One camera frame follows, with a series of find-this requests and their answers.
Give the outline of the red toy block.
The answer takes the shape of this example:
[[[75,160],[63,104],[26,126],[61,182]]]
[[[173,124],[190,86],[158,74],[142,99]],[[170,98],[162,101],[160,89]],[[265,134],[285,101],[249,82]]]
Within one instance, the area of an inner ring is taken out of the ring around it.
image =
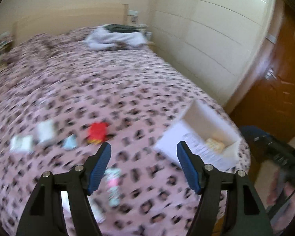
[[[93,144],[103,143],[108,134],[108,123],[92,123],[88,129],[87,142]]]

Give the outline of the clear cotton swab box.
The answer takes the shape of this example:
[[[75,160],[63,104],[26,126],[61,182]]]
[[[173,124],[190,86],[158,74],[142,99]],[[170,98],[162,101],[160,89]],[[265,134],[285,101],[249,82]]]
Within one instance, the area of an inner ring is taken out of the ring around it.
[[[54,122],[45,120],[37,125],[37,136],[40,144],[51,142],[56,134],[54,129]]]

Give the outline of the pink leopard print blanket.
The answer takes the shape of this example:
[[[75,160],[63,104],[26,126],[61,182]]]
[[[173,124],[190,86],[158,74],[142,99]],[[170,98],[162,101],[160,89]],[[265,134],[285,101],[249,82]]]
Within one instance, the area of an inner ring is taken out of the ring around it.
[[[112,208],[104,184],[91,196],[105,215],[104,235],[185,235],[199,197],[183,172],[154,144],[176,117],[199,100],[232,120],[200,87],[150,49],[92,51],[90,28],[38,35],[6,55],[0,74],[0,225],[14,235],[44,171],[64,173],[98,146],[92,123],[108,123],[109,166],[121,170],[121,203]],[[40,144],[37,125],[54,122],[55,138]],[[78,147],[62,148],[74,134]],[[15,135],[32,135],[32,152],[11,152]]]

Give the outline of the dark folded garment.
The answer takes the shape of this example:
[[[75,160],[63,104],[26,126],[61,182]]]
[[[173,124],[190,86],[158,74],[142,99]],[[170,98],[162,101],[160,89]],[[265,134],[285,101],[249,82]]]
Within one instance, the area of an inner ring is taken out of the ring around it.
[[[110,32],[119,32],[124,34],[139,32],[139,29],[135,26],[121,25],[121,24],[110,24],[110,25],[104,26],[104,28]]]

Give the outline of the floral hand cream tube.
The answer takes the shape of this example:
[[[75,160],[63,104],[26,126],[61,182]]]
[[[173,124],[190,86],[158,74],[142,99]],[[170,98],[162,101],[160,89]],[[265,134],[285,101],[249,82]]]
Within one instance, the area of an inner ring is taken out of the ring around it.
[[[119,168],[107,168],[105,171],[106,190],[110,207],[116,207],[120,204],[120,173]]]

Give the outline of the beige wooden headboard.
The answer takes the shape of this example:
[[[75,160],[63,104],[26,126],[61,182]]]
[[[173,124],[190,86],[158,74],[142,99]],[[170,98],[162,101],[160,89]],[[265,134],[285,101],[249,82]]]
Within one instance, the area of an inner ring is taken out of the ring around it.
[[[59,35],[84,27],[111,23],[125,25],[127,17],[128,5],[119,3],[95,3],[46,9],[25,16],[13,24],[14,44],[18,45],[42,33]]]

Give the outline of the white folded clothes pile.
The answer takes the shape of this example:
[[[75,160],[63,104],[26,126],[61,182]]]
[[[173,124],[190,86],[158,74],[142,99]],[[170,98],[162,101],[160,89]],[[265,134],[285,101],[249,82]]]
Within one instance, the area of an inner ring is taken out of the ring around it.
[[[148,44],[141,32],[111,32],[106,29],[106,25],[95,28],[84,43],[94,51],[142,50]]]

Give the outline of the brown wooden door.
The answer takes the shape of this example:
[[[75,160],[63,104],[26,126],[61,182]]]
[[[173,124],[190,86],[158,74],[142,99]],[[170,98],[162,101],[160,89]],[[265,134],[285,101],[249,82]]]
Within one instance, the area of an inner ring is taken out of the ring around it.
[[[264,78],[269,69],[277,79]],[[265,72],[230,117],[238,127],[256,126],[287,143],[295,137],[295,12],[288,5]]]

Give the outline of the white cardboard box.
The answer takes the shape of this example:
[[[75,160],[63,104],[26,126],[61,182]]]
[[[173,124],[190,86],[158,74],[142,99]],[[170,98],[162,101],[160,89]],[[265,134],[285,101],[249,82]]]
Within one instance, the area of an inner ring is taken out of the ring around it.
[[[209,138],[224,144],[221,153],[217,153],[206,145],[206,140]],[[241,140],[238,132],[215,110],[194,100],[179,118],[174,120],[169,129],[165,130],[154,149],[178,164],[177,144],[184,141],[192,153],[199,155],[204,163],[226,171],[239,161]]]

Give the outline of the white plastic wipes packet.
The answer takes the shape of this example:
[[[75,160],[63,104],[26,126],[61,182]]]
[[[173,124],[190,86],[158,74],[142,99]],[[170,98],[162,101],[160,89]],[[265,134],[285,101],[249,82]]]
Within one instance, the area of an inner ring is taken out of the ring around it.
[[[32,152],[33,150],[33,136],[32,135],[15,135],[10,141],[11,152]]]

